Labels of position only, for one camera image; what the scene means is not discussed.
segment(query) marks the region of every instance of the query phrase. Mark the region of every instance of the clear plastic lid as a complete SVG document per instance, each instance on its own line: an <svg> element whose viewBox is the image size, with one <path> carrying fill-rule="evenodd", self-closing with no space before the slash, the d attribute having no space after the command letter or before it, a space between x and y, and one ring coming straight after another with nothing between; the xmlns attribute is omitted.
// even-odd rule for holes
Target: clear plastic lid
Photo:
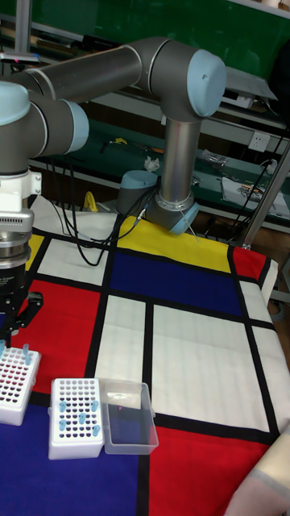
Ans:
<svg viewBox="0 0 290 516"><path fill-rule="evenodd" d="M101 380L102 424L109 454L149 455L159 445L148 385Z"/></svg>

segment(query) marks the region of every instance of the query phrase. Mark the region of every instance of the pipette tip box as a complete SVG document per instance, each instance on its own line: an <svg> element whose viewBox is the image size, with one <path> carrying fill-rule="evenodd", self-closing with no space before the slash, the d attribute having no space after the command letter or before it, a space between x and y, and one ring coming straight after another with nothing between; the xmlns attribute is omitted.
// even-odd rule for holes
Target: pipette tip box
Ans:
<svg viewBox="0 0 290 516"><path fill-rule="evenodd" d="M97 378L57 378L52 382L48 457L98 457L104 438Z"/></svg>
<svg viewBox="0 0 290 516"><path fill-rule="evenodd" d="M2 348L0 353L0 423L20 426L35 384L41 355L28 349Z"/></svg>

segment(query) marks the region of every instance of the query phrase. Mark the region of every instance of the yellow fabric square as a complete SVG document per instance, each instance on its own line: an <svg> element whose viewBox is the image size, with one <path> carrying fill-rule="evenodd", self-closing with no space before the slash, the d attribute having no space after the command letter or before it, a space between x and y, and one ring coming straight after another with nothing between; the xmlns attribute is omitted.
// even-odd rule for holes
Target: yellow fabric square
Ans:
<svg viewBox="0 0 290 516"><path fill-rule="evenodd" d="M284 433L266 451L255 469L266 473L270 478L290 489L289 460L290 435Z"/></svg>
<svg viewBox="0 0 290 516"><path fill-rule="evenodd" d="M121 226L120 236L129 231L134 222L135 217L128 217ZM227 260L228 246L224 243L200 237L197 242L193 235L185 233L173 235L146 220L141 220L128 236L119 240L118 247L166 256L185 264L230 273Z"/></svg>
<svg viewBox="0 0 290 516"><path fill-rule="evenodd" d="M30 267L32 266L32 262L35 259L43 241L44 241L43 236L39 236L39 235L32 235L31 239L29 240L29 245L31 247L31 257L26 262L26 265L25 265L27 271L29 271Z"/></svg>

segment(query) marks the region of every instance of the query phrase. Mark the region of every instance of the green shelf surface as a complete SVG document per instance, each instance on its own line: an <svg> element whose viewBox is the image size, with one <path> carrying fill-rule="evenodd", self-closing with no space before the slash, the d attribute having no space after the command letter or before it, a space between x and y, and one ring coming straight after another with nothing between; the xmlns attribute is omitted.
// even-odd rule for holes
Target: green shelf surface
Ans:
<svg viewBox="0 0 290 516"><path fill-rule="evenodd" d="M0 0L0 13L15 11L15 0ZM290 19L228 0L34 0L32 20L119 43L167 36L265 78L290 39Z"/></svg>
<svg viewBox="0 0 290 516"><path fill-rule="evenodd" d="M90 120L89 123L90 133L86 145L81 150L66 156L55 156L57 164L70 163L76 170L84 171L91 176L99 176L120 182L123 174L128 170L143 170L144 161L147 156L150 156L153 160L157 157L159 158L160 169L158 174L162 174L163 155L150 150L143 150L138 145L143 145L147 148L164 148L163 139L144 135L137 131L122 129L107 123L93 120ZM127 144L111 144L110 141L114 141L115 138L123 138L127 141ZM107 145L104 152L101 152L104 143ZM237 177L242 183L254 184L262 168L257 164L230 159L229 164L223 170L227 174ZM194 197L201 205L212 206L234 214L240 211L241 206L223 201L222 174L218 170L214 169L211 164L196 160L194 171L202 179L199 186L193 186ZM266 187L270 179L271 177L265 174L260 185ZM290 179L285 180L281 191L290 210ZM281 226L290 227L290 221L284 218L268 215L267 220Z"/></svg>

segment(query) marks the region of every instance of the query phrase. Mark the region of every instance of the mondrian pattern cloth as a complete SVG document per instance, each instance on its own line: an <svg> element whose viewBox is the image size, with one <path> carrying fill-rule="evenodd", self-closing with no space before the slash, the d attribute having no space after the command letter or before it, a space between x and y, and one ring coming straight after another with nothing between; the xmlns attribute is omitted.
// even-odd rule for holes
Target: mondrian pattern cloth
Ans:
<svg viewBox="0 0 290 516"><path fill-rule="evenodd" d="M93 268L49 202L32 209L27 281L44 305L13 345L42 359L23 425L0 425L0 515L222 516L290 423L290 376L267 311L276 264L141 221ZM81 212L77 223L100 239L116 216ZM85 249L91 261L99 253ZM159 447L49 461L56 377L148 383Z"/></svg>

